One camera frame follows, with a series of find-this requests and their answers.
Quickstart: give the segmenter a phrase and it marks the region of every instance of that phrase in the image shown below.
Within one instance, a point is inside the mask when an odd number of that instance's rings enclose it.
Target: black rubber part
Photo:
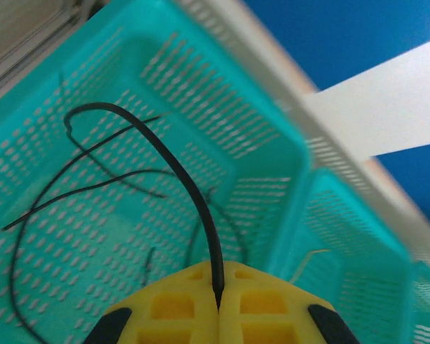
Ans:
[[[321,305],[307,308],[327,344],[360,344],[339,314]]]
[[[100,318],[83,344],[117,344],[132,310],[120,308]]]

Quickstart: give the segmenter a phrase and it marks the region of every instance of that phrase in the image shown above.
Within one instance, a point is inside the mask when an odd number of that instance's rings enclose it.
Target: turquoise plastic basket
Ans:
[[[411,343],[408,252],[336,176],[314,174],[295,228],[280,236],[270,271],[330,301],[360,342]]]
[[[236,222],[247,264],[266,269],[277,232],[290,222],[310,167],[300,134],[224,51],[171,1],[113,1],[0,100],[0,228],[26,211],[76,153],[62,119],[73,107],[114,102],[150,128],[203,192]],[[77,116],[73,135],[90,147],[127,123],[105,111]],[[118,175],[165,168],[135,130],[94,154]],[[73,166],[42,201],[105,181],[90,159]],[[17,300],[54,343],[79,343],[102,312],[183,267],[198,217],[175,178],[131,179],[167,194],[156,199],[119,183],[33,215],[19,252]],[[224,258],[242,260],[239,240],[214,211]],[[7,272],[16,229],[0,231],[0,343],[34,343],[9,306]],[[207,259],[196,238],[191,262]]]
[[[417,263],[414,280],[414,344],[430,344],[430,267]]]

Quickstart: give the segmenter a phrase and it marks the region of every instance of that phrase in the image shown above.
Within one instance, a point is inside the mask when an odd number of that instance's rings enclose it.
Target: white rack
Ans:
[[[413,259],[430,265],[430,223],[415,211],[402,211],[389,190],[377,187],[377,180],[363,172],[338,139],[316,121],[305,105],[296,66],[250,10],[237,0],[175,1],[217,38],[300,128],[315,166],[331,168],[349,183],[410,249]]]

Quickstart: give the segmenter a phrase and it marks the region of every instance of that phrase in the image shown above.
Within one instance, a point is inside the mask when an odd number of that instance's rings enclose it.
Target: teal basket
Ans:
[[[408,252],[336,176],[314,173],[295,228],[280,236],[270,271],[330,301],[361,343],[411,343]]]
[[[430,267],[419,262],[415,268],[414,340],[412,343],[430,344]]]
[[[211,206],[224,258],[266,269],[289,222],[310,157],[302,136],[208,34],[171,1],[113,1],[0,100],[0,228],[21,216],[78,149],[62,119],[86,102],[113,102],[169,147],[203,193],[212,190],[239,230]],[[72,121],[90,147],[128,124],[92,111]],[[136,130],[95,151],[117,175],[167,168]],[[108,180],[83,158],[42,202]],[[104,310],[148,281],[184,267],[199,218],[176,178],[146,174],[61,200],[31,217],[16,267],[19,307],[53,343],[79,343]],[[0,343],[34,343],[9,305],[7,272],[17,229],[0,230]],[[247,257],[243,256],[247,248]],[[190,263],[208,259],[203,231]]]

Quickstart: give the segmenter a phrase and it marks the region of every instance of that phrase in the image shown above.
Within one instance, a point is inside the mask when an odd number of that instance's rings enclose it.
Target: yellow plastic part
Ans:
[[[133,312],[118,344],[325,344],[307,306],[330,303],[290,283],[225,262],[219,313],[208,262],[143,288],[106,313]]]

